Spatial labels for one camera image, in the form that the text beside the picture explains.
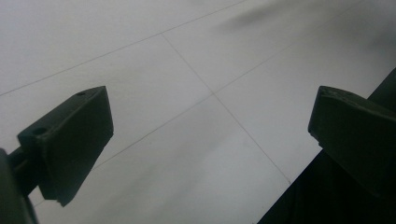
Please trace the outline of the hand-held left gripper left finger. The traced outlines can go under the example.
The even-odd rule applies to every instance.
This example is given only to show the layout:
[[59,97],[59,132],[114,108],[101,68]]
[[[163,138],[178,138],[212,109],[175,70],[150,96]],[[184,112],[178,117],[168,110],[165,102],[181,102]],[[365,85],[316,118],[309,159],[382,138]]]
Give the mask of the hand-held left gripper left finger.
[[21,193],[70,203],[113,136],[106,87],[78,92],[21,131],[10,154]]

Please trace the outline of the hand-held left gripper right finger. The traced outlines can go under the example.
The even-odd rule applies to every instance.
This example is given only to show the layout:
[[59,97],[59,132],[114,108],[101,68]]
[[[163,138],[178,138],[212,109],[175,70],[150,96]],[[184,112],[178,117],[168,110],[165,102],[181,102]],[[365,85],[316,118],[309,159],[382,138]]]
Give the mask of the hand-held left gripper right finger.
[[308,132],[366,190],[396,199],[396,94],[321,86]]

